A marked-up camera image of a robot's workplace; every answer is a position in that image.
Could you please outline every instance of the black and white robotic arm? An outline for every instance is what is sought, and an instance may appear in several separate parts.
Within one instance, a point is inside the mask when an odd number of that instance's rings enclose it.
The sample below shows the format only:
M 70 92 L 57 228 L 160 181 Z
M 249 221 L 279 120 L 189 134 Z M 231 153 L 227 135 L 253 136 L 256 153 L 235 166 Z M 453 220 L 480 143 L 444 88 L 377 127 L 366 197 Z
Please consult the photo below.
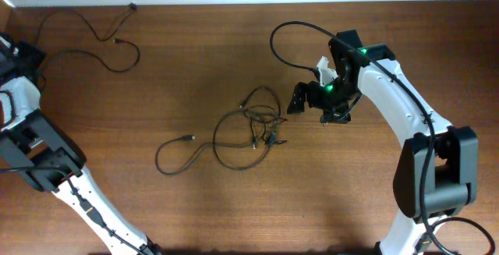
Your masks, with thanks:
M 26 43 L 14 44 L 6 35 L 0 37 L 3 43 L 0 100 L 4 117 L 0 155 L 13 168 L 20 168 L 19 174 L 30 186 L 53 193 L 74 209 L 112 254 L 161 254 L 159 246 L 128 223 L 101 192 L 85 165 L 83 152 L 42 114 L 41 94 L 36 83 L 37 67 L 44 53 Z M 478 140 L 474 132 L 469 127 L 456 129 L 438 115 L 405 78 L 386 45 L 363 47 L 355 31 L 339 33 L 337 38 L 378 61 L 402 81 L 431 114 L 437 138 L 434 153 L 448 161 L 435 168 L 432 155 L 425 188 L 428 222 L 431 225 L 456 215 L 476 197 Z M 374 63 L 365 61 L 358 52 L 334 38 L 329 47 L 336 70 L 329 69 L 328 60 L 322 58 L 314 70 L 318 81 L 296 85 L 288 113 L 304 112 L 307 101 L 310 107 L 324 111 L 322 123 L 347 123 L 353 107 L 349 106 L 349 100 L 357 98 L 357 102 L 364 94 L 377 106 L 395 132 L 402 154 L 394 178 L 399 210 L 391 231 L 376 245 L 375 252 L 383 255 L 421 253 L 431 243 L 420 215 L 418 190 L 429 149 L 427 120 L 407 92 Z M 42 142 L 47 148 L 29 158 L 27 155 Z

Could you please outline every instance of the wood grain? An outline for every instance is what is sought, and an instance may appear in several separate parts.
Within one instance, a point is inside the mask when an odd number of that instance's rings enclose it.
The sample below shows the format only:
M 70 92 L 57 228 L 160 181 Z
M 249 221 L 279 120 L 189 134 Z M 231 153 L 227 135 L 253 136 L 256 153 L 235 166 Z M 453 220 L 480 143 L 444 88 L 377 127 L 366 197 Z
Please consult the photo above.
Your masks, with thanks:
M 123 10 L 79 9 L 101 34 Z M 49 11 L 15 9 L 7 31 L 32 41 Z M 295 84 L 313 79 L 281 64 L 268 47 L 272 29 L 294 19 L 334 32 L 357 29 L 364 44 L 387 43 L 437 112 L 476 131 L 479 194 L 462 216 L 498 239 L 498 1 L 144 6 L 118 35 L 140 46 L 139 66 L 112 74 L 90 58 L 61 58 L 46 70 L 42 108 L 85 151 L 108 198 L 164 248 L 371 247 L 387 234 L 397 211 L 391 181 L 400 148 L 367 98 L 349 125 L 323 127 L 317 110 L 287 116 L 279 137 L 289 142 L 248 172 L 222 168 L 208 152 L 173 178 L 154 167 L 160 143 L 196 134 L 195 142 L 172 145 L 161 156 L 171 168 L 209 140 L 220 117 L 254 87 L 273 87 L 286 107 Z M 293 27 L 279 33 L 276 48 L 291 62 L 313 66 L 329 55 L 327 42 Z M 125 46 L 96 42 L 80 20 L 66 14 L 47 22 L 39 45 L 49 54 L 88 49 L 113 67 L 135 57 Z M 242 127 L 234 131 L 247 137 Z M 0 253 L 107 252 L 69 207 L 35 192 L 19 176 L 0 177 L 0 188 Z M 463 253 L 488 248 L 478 232 L 460 224 L 443 228 L 439 238 Z
M 0 31 L 3 32 L 9 22 L 10 12 L 12 9 L 0 0 Z

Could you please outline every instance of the brown table surface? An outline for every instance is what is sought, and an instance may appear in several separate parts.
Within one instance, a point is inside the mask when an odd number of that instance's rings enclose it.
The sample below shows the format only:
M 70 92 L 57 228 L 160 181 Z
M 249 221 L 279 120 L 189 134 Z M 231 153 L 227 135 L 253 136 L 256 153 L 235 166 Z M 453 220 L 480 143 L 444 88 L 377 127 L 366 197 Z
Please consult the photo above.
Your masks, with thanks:
M 15 9 L 7 31 L 32 41 L 51 10 Z M 101 34 L 123 10 L 79 9 Z M 268 45 L 272 29 L 294 19 L 333 32 L 357 29 L 364 44 L 388 44 L 437 112 L 476 131 L 478 198 L 461 216 L 477 220 L 498 239 L 498 1 L 141 6 L 117 35 L 140 46 L 140 64 L 130 73 L 114 74 L 92 58 L 60 58 L 46 70 L 42 110 L 83 149 L 111 202 L 164 248 L 371 247 L 387 234 L 397 211 L 391 182 L 400 146 L 368 98 L 348 125 L 323 127 L 315 109 L 286 115 L 289 122 L 279 137 L 288 143 L 247 172 L 222 168 L 210 151 L 176 177 L 154 167 L 160 143 L 196 134 L 194 142 L 161 154 L 165 168 L 180 165 L 254 87 L 273 87 L 285 109 L 295 84 L 313 80 L 310 72 L 280 63 Z M 322 55 L 331 59 L 327 42 L 302 27 L 285 28 L 276 37 L 283 57 L 309 66 Z M 49 55 L 88 49 L 117 69 L 135 57 L 129 47 L 95 41 L 71 14 L 51 18 L 39 45 Z M 266 94 L 258 97 L 268 101 Z M 232 133 L 227 127 L 220 135 L 247 139 L 247 125 Z M 223 151 L 244 161 L 255 155 Z M 31 189 L 18 175 L 3 175 L 0 190 L 1 254 L 107 252 L 70 207 Z M 448 225 L 438 235 L 463 253 L 488 249 L 487 241 L 463 224 Z

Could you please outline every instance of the wooden table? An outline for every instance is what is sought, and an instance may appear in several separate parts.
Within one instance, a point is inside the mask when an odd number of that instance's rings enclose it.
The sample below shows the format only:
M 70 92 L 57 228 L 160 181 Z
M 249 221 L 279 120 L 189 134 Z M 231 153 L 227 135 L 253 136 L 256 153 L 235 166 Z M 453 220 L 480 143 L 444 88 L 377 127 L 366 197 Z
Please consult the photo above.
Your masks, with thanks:
M 7 31 L 32 41 L 51 10 L 15 9 Z M 103 34 L 124 8 L 78 10 Z M 164 167 L 174 168 L 211 139 L 220 117 L 254 87 L 273 87 L 287 107 L 295 84 L 313 75 L 280 63 L 268 38 L 279 23 L 294 19 L 333 32 L 357 29 L 364 44 L 387 43 L 437 112 L 476 131 L 478 198 L 461 215 L 499 239 L 498 1 L 141 6 L 117 35 L 140 46 L 140 64 L 130 73 L 113 74 L 88 57 L 60 58 L 45 73 L 42 109 L 84 150 L 112 203 L 164 248 L 371 247 L 387 234 L 397 211 L 391 182 L 400 147 L 367 98 L 348 125 L 323 127 L 318 110 L 286 115 L 289 122 L 279 136 L 288 143 L 248 172 L 222 168 L 211 152 L 176 177 L 154 167 L 160 143 L 196 134 L 195 142 L 161 154 Z M 290 27 L 276 37 L 276 48 L 289 61 L 314 66 L 329 55 L 328 41 L 310 29 Z M 70 14 L 50 19 L 39 45 L 49 55 L 87 49 L 115 68 L 135 57 L 126 46 L 95 41 Z M 266 94 L 259 97 L 267 100 Z M 248 137 L 243 126 L 232 131 L 241 140 Z M 71 208 L 19 176 L 1 176 L 0 190 L 1 254 L 107 252 Z M 463 253 L 488 249 L 477 231 L 462 224 L 448 225 L 438 237 Z

